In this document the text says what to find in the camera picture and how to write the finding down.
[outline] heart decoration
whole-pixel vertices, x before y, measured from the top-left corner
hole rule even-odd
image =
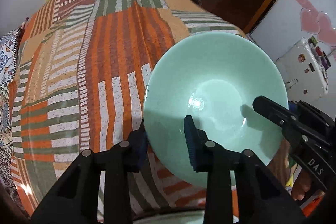
[[[303,8],[300,11],[301,20],[301,30],[311,33],[318,34],[320,32],[320,23],[317,20],[316,15],[314,15],[311,10]]]
[[[320,23],[317,40],[330,46],[336,46],[336,29],[331,26],[329,16],[325,12],[319,12],[317,20]]]

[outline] mint green bowl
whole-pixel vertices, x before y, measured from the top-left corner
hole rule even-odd
[[[281,75],[258,46],[225,32],[187,37],[164,54],[147,85],[143,117],[149,142],[170,172],[206,187],[207,173],[194,172],[184,137],[184,117],[192,115],[209,140],[237,152],[249,148],[267,165],[282,135],[254,112],[259,95],[288,108]],[[233,172],[231,182],[236,184]]]

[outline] floor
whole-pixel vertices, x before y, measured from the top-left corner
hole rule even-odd
[[[248,11],[235,0],[201,0],[202,8],[238,26],[241,29],[248,24],[253,11]]]

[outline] striped fabric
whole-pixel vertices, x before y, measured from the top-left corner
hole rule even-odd
[[[170,47],[200,31],[240,34],[189,0],[51,0],[26,29],[9,105],[12,174],[30,214],[82,150],[108,150],[139,128],[152,69]],[[128,182],[133,216],[205,204],[206,190],[175,177],[151,147]],[[101,221],[104,188],[101,172]]]

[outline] metal pin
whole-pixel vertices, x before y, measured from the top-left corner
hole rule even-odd
[[[91,155],[91,153],[92,153],[92,151],[90,149],[85,149],[85,150],[83,150],[82,155],[84,157],[88,157],[88,156]]]
[[[206,141],[206,142],[205,142],[205,145],[206,145],[207,147],[210,147],[210,148],[211,148],[211,147],[215,147],[216,144],[215,144],[215,142],[213,142],[213,141]]]
[[[251,149],[245,149],[244,151],[245,156],[252,157],[254,155]]]
[[[305,143],[308,141],[308,137],[306,135],[302,135],[302,139],[305,141]]]
[[[119,143],[119,145],[121,147],[127,147],[127,146],[129,146],[129,142],[128,141],[122,141],[122,142]]]

